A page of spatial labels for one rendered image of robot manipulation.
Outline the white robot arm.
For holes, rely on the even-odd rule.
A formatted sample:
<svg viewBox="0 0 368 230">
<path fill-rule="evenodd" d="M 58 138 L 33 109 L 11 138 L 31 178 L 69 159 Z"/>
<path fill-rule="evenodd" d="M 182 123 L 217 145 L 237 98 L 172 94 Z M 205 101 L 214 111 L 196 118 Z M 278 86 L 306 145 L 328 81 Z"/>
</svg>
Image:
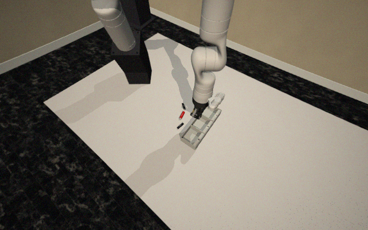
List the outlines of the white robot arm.
<svg viewBox="0 0 368 230">
<path fill-rule="evenodd" d="M 198 46 L 191 53 L 195 81 L 193 99 L 200 104 L 208 103 L 214 111 L 225 94 L 213 93 L 215 74 L 227 63 L 227 32 L 235 0 L 202 0 L 199 36 L 202 41 L 215 46 Z M 136 45 L 129 22 L 120 0 L 91 0 L 96 15 L 107 33 L 121 51 L 130 51 Z M 217 46 L 217 47 L 216 47 Z"/>
</svg>

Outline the grey rack of bins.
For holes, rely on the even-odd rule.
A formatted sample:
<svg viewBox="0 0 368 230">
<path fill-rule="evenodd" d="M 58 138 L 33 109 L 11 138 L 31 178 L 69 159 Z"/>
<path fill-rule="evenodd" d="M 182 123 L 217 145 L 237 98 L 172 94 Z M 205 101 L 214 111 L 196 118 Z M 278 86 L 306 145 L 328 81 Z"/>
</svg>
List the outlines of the grey rack of bins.
<svg viewBox="0 0 368 230">
<path fill-rule="evenodd" d="M 215 123 L 221 109 L 209 110 L 209 106 L 205 108 L 200 119 L 195 119 L 188 129 L 181 136 L 181 141 L 196 150 L 203 138 L 206 136 L 212 125 Z"/>
</svg>

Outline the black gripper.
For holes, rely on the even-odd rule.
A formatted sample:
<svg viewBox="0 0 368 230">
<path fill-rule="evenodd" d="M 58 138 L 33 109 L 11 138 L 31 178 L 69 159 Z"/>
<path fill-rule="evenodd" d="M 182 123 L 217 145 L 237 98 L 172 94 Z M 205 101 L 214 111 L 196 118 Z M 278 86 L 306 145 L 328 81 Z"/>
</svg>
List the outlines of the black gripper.
<svg viewBox="0 0 368 230">
<path fill-rule="evenodd" d="M 198 103 L 194 100 L 193 97 L 192 97 L 192 102 L 194 104 L 194 112 L 192 112 L 190 116 L 199 120 L 202 117 L 204 110 L 206 109 L 206 107 L 209 106 L 209 104 L 208 103 Z"/>
</svg>

